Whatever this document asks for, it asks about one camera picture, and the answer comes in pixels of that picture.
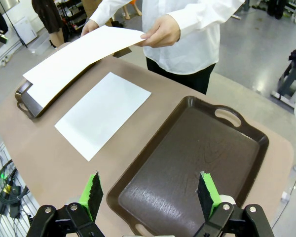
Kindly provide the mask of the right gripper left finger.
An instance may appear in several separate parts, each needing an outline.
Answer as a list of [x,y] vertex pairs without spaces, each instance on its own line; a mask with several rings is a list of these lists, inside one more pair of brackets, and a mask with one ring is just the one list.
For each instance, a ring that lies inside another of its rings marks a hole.
[[32,237],[103,237],[95,224],[103,198],[99,174],[92,174],[78,202],[65,204],[56,209],[52,205],[41,206],[31,223]]

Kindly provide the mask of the person's left hand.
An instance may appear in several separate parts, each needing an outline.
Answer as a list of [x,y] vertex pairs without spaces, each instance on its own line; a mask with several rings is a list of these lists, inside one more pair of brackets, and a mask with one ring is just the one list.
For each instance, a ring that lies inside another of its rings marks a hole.
[[169,14],[156,19],[153,26],[143,35],[138,46],[160,48],[174,45],[181,36],[181,30],[176,20]]

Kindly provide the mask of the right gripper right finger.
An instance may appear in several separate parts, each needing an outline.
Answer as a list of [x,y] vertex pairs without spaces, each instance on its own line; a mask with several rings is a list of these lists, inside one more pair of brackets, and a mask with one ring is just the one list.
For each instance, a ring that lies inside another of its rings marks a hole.
[[205,222],[195,233],[196,237],[222,237],[225,234],[236,237],[274,236],[260,205],[249,204],[242,209],[236,204],[223,202],[211,174],[200,173],[197,194]]

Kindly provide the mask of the person's right hand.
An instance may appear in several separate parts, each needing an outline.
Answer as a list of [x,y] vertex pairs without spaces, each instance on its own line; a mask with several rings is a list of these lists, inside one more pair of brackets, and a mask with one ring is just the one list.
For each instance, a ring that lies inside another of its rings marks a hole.
[[85,25],[82,28],[82,32],[81,32],[81,37],[92,32],[93,30],[99,28],[99,25],[93,21],[93,20],[88,20]]

